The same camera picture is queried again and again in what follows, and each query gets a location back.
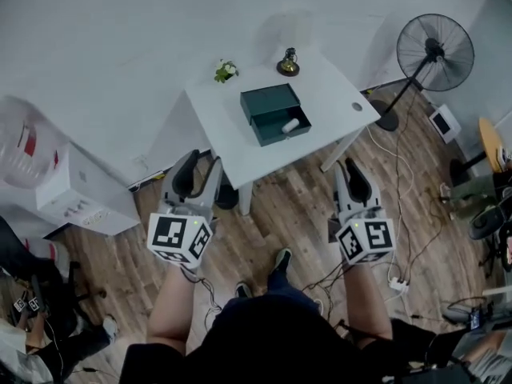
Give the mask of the person's left forearm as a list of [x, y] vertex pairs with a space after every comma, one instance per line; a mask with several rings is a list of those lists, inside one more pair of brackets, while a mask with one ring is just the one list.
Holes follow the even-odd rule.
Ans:
[[193, 318], [195, 284], [184, 271], [170, 265], [149, 317], [146, 341], [186, 354]]

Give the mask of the person's dark trousers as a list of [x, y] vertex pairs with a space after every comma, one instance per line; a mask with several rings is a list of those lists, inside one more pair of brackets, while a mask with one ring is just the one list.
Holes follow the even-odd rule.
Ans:
[[255, 301], [260, 298], [275, 298], [279, 302], [292, 302], [300, 307], [308, 309], [313, 313], [320, 315], [319, 305], [306, 296], [303, 292], [293, 287], [288, 279], [287, 274], [272, 271], [267, 278], [267, 292], [262, 296], [252, 297], [252, 298], [236, 298], [235, 296], [228, 301], [228, 303], [223, 307], [223, 311], [228, 310], [229, 308], [248, 302], [249, 304], [255, 304]]

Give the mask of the black standing fan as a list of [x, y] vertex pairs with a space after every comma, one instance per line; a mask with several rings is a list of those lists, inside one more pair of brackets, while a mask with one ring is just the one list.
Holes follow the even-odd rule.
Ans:
[[398, 129], [394, 107], [411, 86], [418, 91], [449, 91], [463, 84], [474, 67], [469, 34], [444, 14], [423, 14], [408, 21], [398, 36], [396, 56], [406, 78], [403, 88], [390, 103], [370, 102], [379, 113], [376, 125], [388, 132]]

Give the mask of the white table leg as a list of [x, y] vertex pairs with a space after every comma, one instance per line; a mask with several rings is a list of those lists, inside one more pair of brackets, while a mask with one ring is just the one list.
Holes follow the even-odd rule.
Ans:
[[253, 192], [253, 182], [248, 182], [238, 189], [239, 195], [239, 211], [242, 216], [247, 216], [250, 213], [250, 206]]
[[331, 151], [330, 155], [327, 159], [320, 165], [321, 172], [327, 172], [332, 165], [340, 159], [341, 156], [345, 153], [345, 151], [352, 145], [352, 143], [357, 139], [360, 133], [364, 130], [364, 128], [359, 128], [347, 135], [345, 135], [336, 147]]

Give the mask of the black office chair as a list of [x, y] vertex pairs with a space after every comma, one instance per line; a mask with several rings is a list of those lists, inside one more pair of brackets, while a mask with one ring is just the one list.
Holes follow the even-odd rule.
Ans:
[[489, 250], [478, 264], [484, 267], [489, 263], [486, 278], [491, 276], [497, 258], [506, 272], [512, 271], [512, 211], [500, 205], [488, 206], [470, 221], [469, 236], [483, 240]]
[[86, 294], [77, 295], [74, 272], [81, 269], [81, 264], [69, 260], [66, 264], [67, 276], [63, 277], [54, 259], [40, 258], [31, 253], [1, 216], [0, 268], [14, 279], [28, 284], [43, 312], [54, 313], [69, 308], [90, 324], [91, 320], [80, 307], [80, 302], [96, 295], [106, 297], [103, 289], [88, 290]]

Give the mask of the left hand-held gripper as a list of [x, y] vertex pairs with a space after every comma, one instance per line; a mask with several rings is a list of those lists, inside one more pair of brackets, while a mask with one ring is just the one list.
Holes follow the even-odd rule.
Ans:
[[194, 169], [199, 150], [181, 157], [162, 182], [162, 200], [150, 215], [146, 247], [159, 259], [188, 270], [197, 269], [214, 232], [213, 204], [222, 181], [222, 161], [210, 164], [199, 192], [184, 202], [194, 189]]

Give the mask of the clear water bottle red label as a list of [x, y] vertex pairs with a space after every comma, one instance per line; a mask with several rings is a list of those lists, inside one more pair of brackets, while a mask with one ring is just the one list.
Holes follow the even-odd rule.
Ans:
[[69, 138], [32, 103], [0, 98], [0, 181], [35, 189], [57, 169]]

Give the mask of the white shade table lamp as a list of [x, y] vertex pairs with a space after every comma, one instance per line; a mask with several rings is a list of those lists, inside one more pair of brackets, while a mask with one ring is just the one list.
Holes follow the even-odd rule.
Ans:
[[298, 50], [309, 48], [313, 41], [314, 15], [310, 10], [289, 10], [282, 14], [278, 41], [285, 48], [276, 70], [283, 76], [294, 77], [300, 72]]

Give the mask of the small white flower plant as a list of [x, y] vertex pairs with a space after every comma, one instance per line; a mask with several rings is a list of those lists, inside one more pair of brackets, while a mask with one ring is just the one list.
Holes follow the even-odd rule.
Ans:
[[214, 80], [216, 82], [225, 83], [234, 76], [239, 76], [236, 65], [231, 60], [221, 58], [215, 70]]

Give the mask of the dark green drawer box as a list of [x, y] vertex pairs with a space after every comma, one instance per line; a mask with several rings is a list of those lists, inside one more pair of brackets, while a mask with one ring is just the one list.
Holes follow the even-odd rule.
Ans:
[[[307, 133], [311, 123], [289, 83], [240, 93], [240, 105], [260, 146], [268, 146]], [[282, 127], [297, 118], [300, 125], [288, 134]]]

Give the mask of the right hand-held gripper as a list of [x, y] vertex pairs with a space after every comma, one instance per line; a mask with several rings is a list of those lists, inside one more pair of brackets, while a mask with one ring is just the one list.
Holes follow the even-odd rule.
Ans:
[[[376, 262], [396, 251], [393, 220], [380, 206], [380, 190], [371, 182], [352, 158], [345, 168], [334, 164], [338, 216], [328, 220], [329, 242], [336, 242], [342, 258], [349, 265]], [[356, 206], [364, 210], [352, 213]]]

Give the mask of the person's black shirt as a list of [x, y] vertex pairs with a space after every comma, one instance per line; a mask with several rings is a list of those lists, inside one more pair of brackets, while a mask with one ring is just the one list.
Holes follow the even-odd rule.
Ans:
[[161, 343], [129, 346], [119, 384], [383, 384], [418, 360], [382, 338], [360, 349], [319, 313], [264, 295], [227, 307], [187, 355]]

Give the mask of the person's right forearm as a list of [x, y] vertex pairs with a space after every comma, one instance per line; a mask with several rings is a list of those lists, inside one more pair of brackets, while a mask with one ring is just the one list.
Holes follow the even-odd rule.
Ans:
[[368, 263], [351, 267], [344, 274], [348, 326], [357, 347], [378, 338], [391, 340], [392, 325], [384, 299]]

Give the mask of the white box device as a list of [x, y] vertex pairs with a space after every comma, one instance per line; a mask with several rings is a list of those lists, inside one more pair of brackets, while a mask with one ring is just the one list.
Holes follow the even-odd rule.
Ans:
[[447, 105], [436, 108], [429, 116], [431, 125], [436, 129], [445, 144], [456, 139], [461, 132], [461, 126]]

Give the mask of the round wooden side table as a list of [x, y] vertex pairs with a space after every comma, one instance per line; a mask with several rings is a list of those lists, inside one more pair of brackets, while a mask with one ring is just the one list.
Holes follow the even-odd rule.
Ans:
[[488, 118], [480, 117], [476, 128], [461, 130], [455, 141], [466, 160], [450, 161], [450, 180], [454, 186], [467, 182], [471, 170], [483, 161], [488, 162], [493, 174], [506, 170], [506, 145]]

